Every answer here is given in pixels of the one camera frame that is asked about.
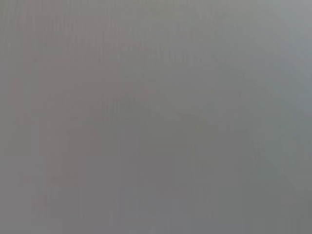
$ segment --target gray background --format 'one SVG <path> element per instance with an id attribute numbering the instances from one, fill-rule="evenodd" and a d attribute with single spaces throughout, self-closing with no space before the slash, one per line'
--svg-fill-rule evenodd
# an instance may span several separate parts
<path id="1" fill-rule="evenodd" d="M 0 233 L 311 233 L 311 15 L 1 0 Z"/>

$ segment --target blurry surface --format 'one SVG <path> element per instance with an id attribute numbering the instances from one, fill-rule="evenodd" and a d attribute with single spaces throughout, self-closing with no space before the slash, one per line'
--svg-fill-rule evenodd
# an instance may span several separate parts
<path id="1" fill-rule="evenodd" d="M 311 233 L 311 13 L 0 1 L 0 232 Z"/>

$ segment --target gray surface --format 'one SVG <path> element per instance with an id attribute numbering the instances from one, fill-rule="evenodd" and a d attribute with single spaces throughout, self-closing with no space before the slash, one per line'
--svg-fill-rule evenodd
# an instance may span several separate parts
<path id="1" fill-rule="evenodd" d="M 311 14 L 1 0 L 0 233 L 311 233 Z"/>

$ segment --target gray fabric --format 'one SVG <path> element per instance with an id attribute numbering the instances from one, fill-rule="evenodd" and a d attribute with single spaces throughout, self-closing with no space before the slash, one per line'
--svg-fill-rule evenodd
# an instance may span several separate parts
<path id="1" fill-rule="evenodd" d="M 0 233 L 311 233 L 311 13 L 1 0 Z"/>

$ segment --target gray wall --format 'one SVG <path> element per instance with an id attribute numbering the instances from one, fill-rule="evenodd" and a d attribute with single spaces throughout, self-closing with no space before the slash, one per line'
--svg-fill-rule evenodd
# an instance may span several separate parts
<path id="1" fill-rule="evenodd" d="M 311 14 L 1 0 L 0 233 L 311 233 Z"/>

